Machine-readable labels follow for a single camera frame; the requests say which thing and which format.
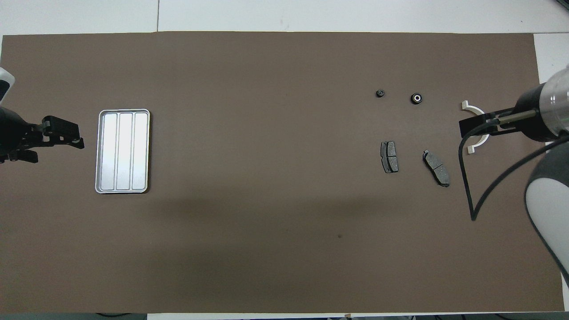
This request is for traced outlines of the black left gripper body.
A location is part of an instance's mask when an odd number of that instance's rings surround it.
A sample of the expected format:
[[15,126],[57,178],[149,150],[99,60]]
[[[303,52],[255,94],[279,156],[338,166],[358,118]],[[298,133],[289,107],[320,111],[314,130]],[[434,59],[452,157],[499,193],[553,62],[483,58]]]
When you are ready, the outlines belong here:
[[30,146],[37,146],[43,141],[43,134],[38,126],[23,120],[16,112],[0,108],[0,153],[8,154],[17,150],[22,140]]

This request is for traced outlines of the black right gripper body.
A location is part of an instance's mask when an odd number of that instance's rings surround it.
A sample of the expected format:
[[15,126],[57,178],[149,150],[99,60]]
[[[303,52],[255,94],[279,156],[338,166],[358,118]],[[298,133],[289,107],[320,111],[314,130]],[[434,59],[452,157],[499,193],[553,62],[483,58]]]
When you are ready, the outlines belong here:
[[550,83],[542,83],[523,93],[512,108],[493,112],[506,117],[535,110],[536,115],[503,125],[516,129],[538,142],[556,140],[561,133],[561,89]]

